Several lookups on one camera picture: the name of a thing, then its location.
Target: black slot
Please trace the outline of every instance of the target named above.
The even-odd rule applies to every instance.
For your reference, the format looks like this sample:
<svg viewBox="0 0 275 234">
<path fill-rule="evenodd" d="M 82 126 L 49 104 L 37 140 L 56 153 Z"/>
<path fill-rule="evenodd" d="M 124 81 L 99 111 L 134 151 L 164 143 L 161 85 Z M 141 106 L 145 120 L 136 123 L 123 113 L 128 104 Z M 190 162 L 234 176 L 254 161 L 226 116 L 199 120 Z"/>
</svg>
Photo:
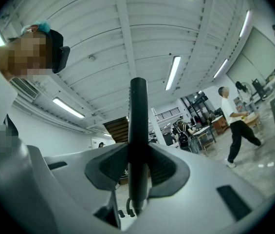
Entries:
<svg viewBox="0 0 275 234">
<path fill-rule="evenodd" d="M 56 162 L 56 163 L 48 165 L 50 170 L 54 170 L 56 168 L 60 168 L 60 167 L 63 167 L 63 166 L 67 166 L 67 163 L 64 162 L 64 161 L 60 161 L 60 162 Z"/>
<path fill-rule="evenodd" d="M 224 200 L 236 221 L 239 221 L 251 212 L 250 207 L 239 197 L 231 186 L 221 186 L 216 188 L 216 190 Z"/>
</svg>

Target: bag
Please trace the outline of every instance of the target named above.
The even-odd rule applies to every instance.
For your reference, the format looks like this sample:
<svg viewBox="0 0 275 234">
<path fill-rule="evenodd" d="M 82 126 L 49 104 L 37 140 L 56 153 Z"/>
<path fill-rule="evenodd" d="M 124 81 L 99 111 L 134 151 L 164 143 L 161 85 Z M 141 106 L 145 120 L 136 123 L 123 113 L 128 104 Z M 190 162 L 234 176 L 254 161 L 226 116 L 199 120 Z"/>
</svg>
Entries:
<svg viewBox="0 0 275 234">
<path fill-rule="evenodd" d="M 183 131 L 180 133 L 180 137 L 178 138 L 178 142 L 180 145 L 180 148 L 182 147 L 188 147 L 190 144 L 190 138 L 186 134 L 186 125 L 183 125 Z"/>
</svg>

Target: black pants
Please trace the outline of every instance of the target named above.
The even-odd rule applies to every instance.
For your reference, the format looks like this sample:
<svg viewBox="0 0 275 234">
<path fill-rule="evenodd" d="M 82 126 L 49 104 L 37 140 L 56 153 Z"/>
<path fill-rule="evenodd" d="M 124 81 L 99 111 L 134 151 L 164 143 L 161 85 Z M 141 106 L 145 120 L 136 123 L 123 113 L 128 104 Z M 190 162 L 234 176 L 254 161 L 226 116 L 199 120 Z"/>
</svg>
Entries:
<svg viewBox="0 0 275 234">
<path fill-rule="evenodd" d="M 258 138 L 255 137 L 252 129 L 245 124 L 242 120 L 235 121 L 230 124 L 231 132 L 233 133 L 233 143 L 230 146 L 230 152 L 228 156 L 228 161 L 230 163 L 234 162 L 234 159 L 237 157 L 240 146 L 241 146 L 241 137 L 246 138 L 249 142 L 256 146 L 260 146 L 261 143 Z"/>
</svg>

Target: railing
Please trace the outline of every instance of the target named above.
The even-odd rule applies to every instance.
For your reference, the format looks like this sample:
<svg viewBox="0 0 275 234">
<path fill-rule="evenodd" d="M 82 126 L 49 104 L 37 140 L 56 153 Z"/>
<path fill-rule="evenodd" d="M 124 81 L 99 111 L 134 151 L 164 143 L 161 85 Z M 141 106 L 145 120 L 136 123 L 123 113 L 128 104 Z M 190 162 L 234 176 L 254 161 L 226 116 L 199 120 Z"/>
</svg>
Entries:
<svg viewBox="0 0 275 234">
<path fill-rule="evenodd" d="M 163 112 L 161 114 L 155 115 L 155 118 L 156 118 L 156 121 L 159 121 L 159 120 L 170 118 L 171 116 L 177 115 L 179 113 L 180 113 L 180 110 L 179 110 L 178 107 L 176 107 L 176 108 L 173 108 L 169 111 L 166 111 L 166 112 Z"/>
</svg>

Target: vent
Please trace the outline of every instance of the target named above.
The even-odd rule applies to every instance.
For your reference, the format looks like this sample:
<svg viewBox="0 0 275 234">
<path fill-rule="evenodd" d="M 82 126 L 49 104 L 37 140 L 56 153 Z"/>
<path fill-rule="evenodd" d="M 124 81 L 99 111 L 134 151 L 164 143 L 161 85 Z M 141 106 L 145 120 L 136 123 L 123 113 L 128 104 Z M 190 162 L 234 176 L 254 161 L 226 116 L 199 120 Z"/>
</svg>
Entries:
<svg viewBox="0 0 275 234">
<path fill-rule="evenodd" d="M 25 79 L 13 78 L 11 84 L 21 92 L 20 95 L 23 97 L 34 100 L 38 96 L 39 91 Z"/>
</svg>

